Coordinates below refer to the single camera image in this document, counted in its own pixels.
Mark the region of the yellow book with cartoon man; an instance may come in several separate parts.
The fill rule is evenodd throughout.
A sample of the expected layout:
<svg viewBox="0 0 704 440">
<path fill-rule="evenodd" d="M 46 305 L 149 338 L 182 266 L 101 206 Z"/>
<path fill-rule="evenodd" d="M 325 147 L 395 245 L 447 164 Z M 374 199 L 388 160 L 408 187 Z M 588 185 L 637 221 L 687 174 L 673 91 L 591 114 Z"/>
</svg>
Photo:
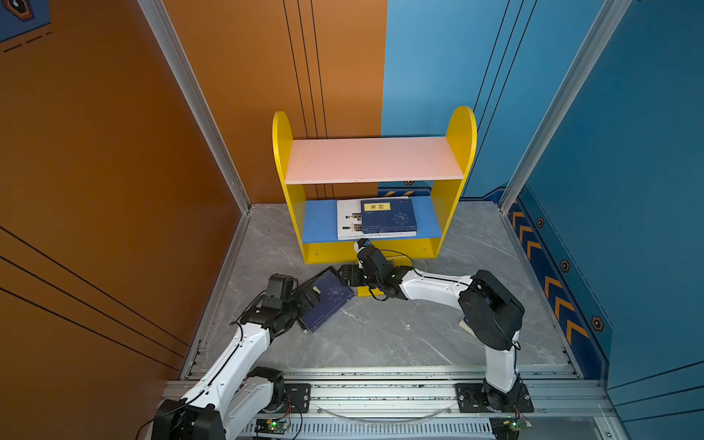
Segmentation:
<svg viewBox="0 0 704 440">
<path fill-rule="evenodd" d="M 357 287 L 357 296 L 359 298 L 372 297 L 373 295 L 374 295 L 373 290 L 369 286 Z"/>
</svg>

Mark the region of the yellow shelf with pink and blue boards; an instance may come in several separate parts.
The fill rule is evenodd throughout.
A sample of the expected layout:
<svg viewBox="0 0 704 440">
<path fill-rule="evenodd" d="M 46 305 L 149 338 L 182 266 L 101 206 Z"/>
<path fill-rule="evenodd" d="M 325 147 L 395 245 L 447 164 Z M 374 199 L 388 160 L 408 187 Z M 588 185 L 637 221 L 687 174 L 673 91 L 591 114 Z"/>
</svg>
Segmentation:
<svg viewBox="0 0 704 440">
<path fill-rule="evenodd" d="M 356 258 L 353 242 L 337 236 L 337 200 L 311 200 L 314 184 L 430 182 L 428 196 L 416 196 L 415 236 L 379 238 L 375 245 L 413 259 L 439 256 L 460 196 L 473 168 L 478 143 L 474 112 L 458 107 L 443 137 L 295 139 L 289 117 L 272 121 L 272 146 L 282 192 L 302 259 L 307 264 L 344 263 Z"/>
</svg>

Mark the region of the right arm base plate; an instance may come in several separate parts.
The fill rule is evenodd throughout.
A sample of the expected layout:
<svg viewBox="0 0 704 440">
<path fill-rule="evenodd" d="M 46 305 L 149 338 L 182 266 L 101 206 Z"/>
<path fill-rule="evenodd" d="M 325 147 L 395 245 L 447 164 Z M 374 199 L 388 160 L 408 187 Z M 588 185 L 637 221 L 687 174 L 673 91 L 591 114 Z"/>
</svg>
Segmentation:
<svg viewBox="0 0 704 440">
<path fill-rule="evenodd" d="M 456 402 L 462 414 L 515 413 L 531 414 L 535 411 L 528 388 L 521 381 L 509 392 L 501 392 L 484 383 L 458 383 L 455 385 Z"/>
</svg>

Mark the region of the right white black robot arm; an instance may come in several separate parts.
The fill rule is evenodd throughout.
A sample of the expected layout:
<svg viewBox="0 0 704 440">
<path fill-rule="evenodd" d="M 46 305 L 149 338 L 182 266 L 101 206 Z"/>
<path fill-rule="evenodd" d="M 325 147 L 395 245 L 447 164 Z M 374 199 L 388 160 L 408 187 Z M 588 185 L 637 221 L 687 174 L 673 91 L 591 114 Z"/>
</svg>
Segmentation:
<svg viewBox="0 0 704 440">
<path fill-rule="evenodd" d="M 463 323 L 484 344 L 487 370 L 485 386 L 504 395 L 519 379 L 516 355 L 525 309 L 521 302 L 489 271 L 471 276 L 434 274 L 413 265 L 395 265 L 378 249 L 357 243 L 357 262 L 339 270 L 344 284 L 367 287 L 378 301 L 400 299 L 442 304 L 462 311 Z"/>
</svg>

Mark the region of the white book with brown bars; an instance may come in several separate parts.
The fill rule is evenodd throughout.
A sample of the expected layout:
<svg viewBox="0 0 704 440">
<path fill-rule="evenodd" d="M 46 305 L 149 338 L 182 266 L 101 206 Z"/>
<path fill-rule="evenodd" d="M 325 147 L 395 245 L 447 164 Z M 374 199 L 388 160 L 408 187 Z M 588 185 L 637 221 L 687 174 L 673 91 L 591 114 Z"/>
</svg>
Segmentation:
<svg viewBox="0 0 704 440">
<path fill-rule="evenodd" d="M 363 238 L 361 201 L 350 199 L 337 201 L 337 237 L 339 240 Z"/>
</svg>

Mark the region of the green circuit board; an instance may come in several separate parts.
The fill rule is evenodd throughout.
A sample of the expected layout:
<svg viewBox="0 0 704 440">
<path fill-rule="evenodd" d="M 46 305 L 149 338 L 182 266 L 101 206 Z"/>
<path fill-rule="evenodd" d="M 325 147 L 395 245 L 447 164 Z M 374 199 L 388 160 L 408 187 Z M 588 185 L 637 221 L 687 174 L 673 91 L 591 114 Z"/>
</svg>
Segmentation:
<svg viewBox="0 0 704 440">
<path fill-rule="evenodd" d="M 496 440 L 518 440 L 522 431 L 534 426 L 525 418 L 491 419 L 489 422 Z"/>
<path fill-rule="evenodd" d="M 291 423 L 289 418 L 277 419 L 257 419 L 253 430 L 253 436 L 260 437 L 282 437 L 286 435 L 290 429 Z"/>
</svg>

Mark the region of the left green circuit board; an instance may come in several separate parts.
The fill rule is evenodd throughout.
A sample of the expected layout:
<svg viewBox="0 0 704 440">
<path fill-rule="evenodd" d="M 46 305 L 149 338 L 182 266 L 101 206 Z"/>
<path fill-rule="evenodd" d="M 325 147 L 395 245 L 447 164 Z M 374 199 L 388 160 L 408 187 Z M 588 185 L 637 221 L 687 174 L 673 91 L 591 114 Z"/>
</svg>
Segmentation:
<svg viewBox="0 0 704 440">
<path fill-rule="evenodd" d="M 260 437 L 282 437 L 286 435 L 290 429 L 291 423 L 289 418 L 277 419 L 257 419 L 253 430 L 253 436 Z"/>
</svg>

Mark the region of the dark blue book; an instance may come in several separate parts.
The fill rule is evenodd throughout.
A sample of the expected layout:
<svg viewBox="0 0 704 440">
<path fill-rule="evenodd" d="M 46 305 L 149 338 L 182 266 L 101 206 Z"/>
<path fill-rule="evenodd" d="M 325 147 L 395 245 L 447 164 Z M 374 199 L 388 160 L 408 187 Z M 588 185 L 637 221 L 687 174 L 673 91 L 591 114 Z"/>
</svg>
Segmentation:
<svg viewBox="0 0 704 440">
<path fill-rule="evenodd" d="M 361 209 L 362 231 L 418 229 L 414 205 L 409 197 L 364 199 Z"/>
<path fill-rule="evenodd" d="M 394 231 L 394 230 L 363 230 L 361 236 L 369 239 L 382 238 L 414 238 L 417 235 L 416 230 Z"/>
</svg>

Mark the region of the right green circuit board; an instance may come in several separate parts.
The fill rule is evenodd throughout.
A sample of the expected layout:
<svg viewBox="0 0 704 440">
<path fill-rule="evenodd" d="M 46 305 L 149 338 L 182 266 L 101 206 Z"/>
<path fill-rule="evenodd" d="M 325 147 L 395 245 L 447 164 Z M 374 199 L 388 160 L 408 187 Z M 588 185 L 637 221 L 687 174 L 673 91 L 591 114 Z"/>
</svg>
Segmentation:
<svg viewBox="0 0 704 440">
<path fill-rule="evenodd" d="M 522 431 L 534 426 L 525 418 L 491 419 L 489 422 L 496 440 L 518 440 Z"/>
</svg>

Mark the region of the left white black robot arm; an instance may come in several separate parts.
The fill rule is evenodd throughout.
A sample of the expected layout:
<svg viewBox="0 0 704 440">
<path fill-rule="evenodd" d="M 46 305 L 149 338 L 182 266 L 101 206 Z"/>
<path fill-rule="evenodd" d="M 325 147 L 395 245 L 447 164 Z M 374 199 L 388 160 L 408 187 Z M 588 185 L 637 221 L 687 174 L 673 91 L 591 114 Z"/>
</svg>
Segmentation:
<svg viewBox="0 0 704 440">
<path fill-rule="evenodd" d="M 299 282 L 273 274 L 234 321 L 236 333 L 216 363 L 178 400 L 166 400 L 148 424 L 152 439 L 235 439 L 261 412 L 289 414 L 283 373 L 255 363 L 303 314 Z"/>
</svg>

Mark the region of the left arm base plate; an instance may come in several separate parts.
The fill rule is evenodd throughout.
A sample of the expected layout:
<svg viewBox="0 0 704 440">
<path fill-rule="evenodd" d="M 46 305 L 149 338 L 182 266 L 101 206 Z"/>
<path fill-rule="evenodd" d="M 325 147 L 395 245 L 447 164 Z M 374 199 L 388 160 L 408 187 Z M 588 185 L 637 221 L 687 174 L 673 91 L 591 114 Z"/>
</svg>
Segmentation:
<svg viewBox="0 0 704 440">
<path fill-rule="evenodd" d="M 307 414 L 311 403 L 312 386 L 310 383 L 284 383 L 275 389 L 272 401 L 261 410 L 262 414 L 285 414 L 295 406 L 298 412 Z"/>
</svg>

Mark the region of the aluminium rail frame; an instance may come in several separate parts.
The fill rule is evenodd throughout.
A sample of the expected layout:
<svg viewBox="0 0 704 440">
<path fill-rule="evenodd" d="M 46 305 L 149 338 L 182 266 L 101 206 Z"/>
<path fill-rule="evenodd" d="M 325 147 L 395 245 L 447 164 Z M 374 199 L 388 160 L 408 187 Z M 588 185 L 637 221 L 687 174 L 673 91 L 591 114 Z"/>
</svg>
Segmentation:
<svg viewBox="0 0 704 440">
<path fill-rule="evenodd" d="M 480 367 L 294 368 L 284 383 L 310 383 L 309 412 L 262 414 L 238 439 L 495 439 L 491 419 L 525 418 L 519 439 L 626 439 L 628 434 L 599 381 L 570 366 L 522 367 L 535 411 L 462 414 L 455 385 L 479 383 Z M 257 419 L 289 418 L 282 437 L 256 438 Z"/>
</svg>

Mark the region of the dark book left underneath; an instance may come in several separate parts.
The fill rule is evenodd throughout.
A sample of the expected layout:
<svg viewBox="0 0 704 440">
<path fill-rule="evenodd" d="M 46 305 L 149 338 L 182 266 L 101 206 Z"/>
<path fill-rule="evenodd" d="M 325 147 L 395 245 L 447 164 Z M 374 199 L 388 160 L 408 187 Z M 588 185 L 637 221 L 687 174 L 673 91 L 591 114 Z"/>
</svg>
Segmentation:
<svg viewBox="0 0 704 440">
<path fill-rule="evenodd" d="M 332 266 L 303 283 L 299 291 L 302 312 L 298 323 L 302 330 L 309 333 L 318 330 L 356 294 L 342 282 Z"/>
</svg>

